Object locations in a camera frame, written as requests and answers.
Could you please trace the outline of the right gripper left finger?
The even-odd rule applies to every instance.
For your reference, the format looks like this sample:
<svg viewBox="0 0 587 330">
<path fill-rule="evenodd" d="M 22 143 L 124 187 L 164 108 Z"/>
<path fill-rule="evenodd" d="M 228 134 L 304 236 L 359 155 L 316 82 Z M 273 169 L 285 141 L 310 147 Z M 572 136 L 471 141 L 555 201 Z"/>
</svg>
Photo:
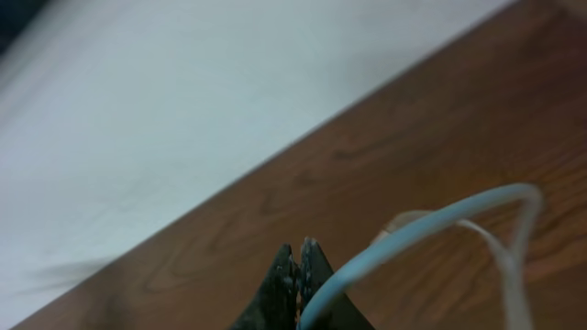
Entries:
<svg viewBox="0 0 587 330">
<path fill-rule="evenodd" d="M 249 305 L 230 330 L 294 330 L 298 266 L 289 244 L 282 245 Z"/>
</svg>

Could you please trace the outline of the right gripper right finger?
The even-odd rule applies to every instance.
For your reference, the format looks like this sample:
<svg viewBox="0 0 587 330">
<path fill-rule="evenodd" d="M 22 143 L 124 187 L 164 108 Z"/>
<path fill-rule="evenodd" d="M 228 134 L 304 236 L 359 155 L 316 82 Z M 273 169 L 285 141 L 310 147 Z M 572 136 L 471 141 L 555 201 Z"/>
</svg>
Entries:
<svg viewBox="0 0 587 330">
<path fill-rule="evenodd" d="M 318 242 L 311 237 L 306 237 L 301 247 L 300 274 L 298 276 L 298 291 L 302 304 L 301 314 L 306 311 L 306 306 L 311 299 L 333 274 L 334 271 Z M 374 327 L 351 299 L 343 293 L 322 313 L 313 325 L 313 329 L 374 330 Z"/>
</svg>

